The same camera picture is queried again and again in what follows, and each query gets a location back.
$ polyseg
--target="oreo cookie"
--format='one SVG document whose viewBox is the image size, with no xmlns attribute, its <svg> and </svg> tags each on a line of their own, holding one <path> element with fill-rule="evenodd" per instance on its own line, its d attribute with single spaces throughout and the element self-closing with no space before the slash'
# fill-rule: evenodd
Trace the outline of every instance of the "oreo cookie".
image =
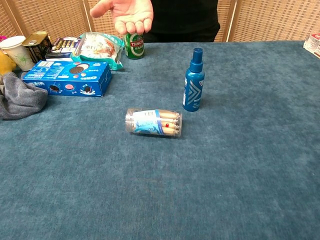
<svg viewBox="0 0 320 240">
<path fill-rule="evenodd" d="M 92 89 L 89 86 L 85 86 L 83 90 L 88 94 L 88 93 L 91 93 Z"/>
<path fill-rule="evenodd" d="M 73 67 L 73 68 L 71 68 L 70 70 L 69 70 L 69 72 L 71 73 L 71 74 L 79 74 L 79 73 L 81 73 L 83 70 L 85 70 L 82 66 L 75 66 L 75 67 Z"/>
<path fill-rule="evenodd" d="M 59 92 L 59 88 L 57 87 L 57 86 L 55 86 L 55 85 L 50 85 L 50 89 L 52 90 L 52 91 L 54 91 L 54 92 Z"/>
</svg>

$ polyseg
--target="finger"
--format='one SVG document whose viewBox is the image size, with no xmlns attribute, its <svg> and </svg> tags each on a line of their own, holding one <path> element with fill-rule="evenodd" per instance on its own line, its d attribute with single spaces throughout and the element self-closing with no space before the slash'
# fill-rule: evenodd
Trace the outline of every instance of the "finger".
<svg viewBox="0 0 320 240">
<path fill-rule="evenodd" d="M 112 0 L 100 0 L 91 10 L 90 15 L 93 18 L 103 16 L 108 10 L 112 8 Z"/>
<path fill-rule="evenodd" d="M 147 33 L 151 30 L 152 20 L 151 18 L 147 18 L 143 21 L 144 31 Z"/>
<path fill-rule="evenodd" d="M 137 22 L 135 23 L 135 31 L 136 31 L 136 33 L 139 34 L 139 35 L 141 35 L 141 34 L 144 33 L 144 31 L 145 31 L 145 26 L 144 26 L 144 24 L 142 23 L 142 21 L 137 21 Z"/>
<path fill-rule="evenodd" d="M 134 25 L 133 22 L 127 22 L 125 26 L 128 33 L 134 34 L 136 32 L 136 26 Z"/>
<path fill-rule="evenodd" d="M 127 33 L 127 28 L 123 21 L 116 21 L 114 24 L 114 28 L 121 35 L 125 35 Z"/>
</svg>

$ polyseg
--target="blue label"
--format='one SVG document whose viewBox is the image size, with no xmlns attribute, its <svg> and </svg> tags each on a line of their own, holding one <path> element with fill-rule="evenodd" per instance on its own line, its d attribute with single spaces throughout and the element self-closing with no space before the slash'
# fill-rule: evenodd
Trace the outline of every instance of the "blue label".
<svg viewBox="0 0 320 240">
<path fill-rule="evenodd" d="M 199 81 L 197 84 L 185 78 L 182 104 L 187 111 L 196 111 L 199 109 L 203 85 L 204 80 Z"/>
<path fill-rule="evenodd" d="M 164 135 L 157 109 L 134 112 L 133 117 L 135 121 L 134 133 Z"/>
</svg>

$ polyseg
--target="gold tin can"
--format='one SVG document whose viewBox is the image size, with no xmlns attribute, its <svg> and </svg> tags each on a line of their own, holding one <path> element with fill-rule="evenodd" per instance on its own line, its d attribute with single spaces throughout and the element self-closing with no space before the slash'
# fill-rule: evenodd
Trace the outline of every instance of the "gold tin can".
<svg viewBox="0 0 320 240">
<path fill-rule="evenodd" d="M 36 31 L 32 33 L 24 40 L 22 45 L 25 46 L 35 64 L 40 60 L 46 60 L 46 54 L 48 50 L 52 48 L 46 31 Z"/>
</svg>

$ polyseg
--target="white paper cup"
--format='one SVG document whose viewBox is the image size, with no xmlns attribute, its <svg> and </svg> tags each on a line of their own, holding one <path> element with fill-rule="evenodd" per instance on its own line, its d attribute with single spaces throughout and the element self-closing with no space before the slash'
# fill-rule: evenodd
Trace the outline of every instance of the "white paper cup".
<svg viewBox="0 0 320 240">
<path fill-rule="evenodd" d="M 25 36 L 13 36 L 0 42 L 0 48 L 3 49 L 10 58 L 21 68 L 22 71 L 29 71 L 34 67 L 25 46 L 22 43 L 26 40 Z"/>
</svg>

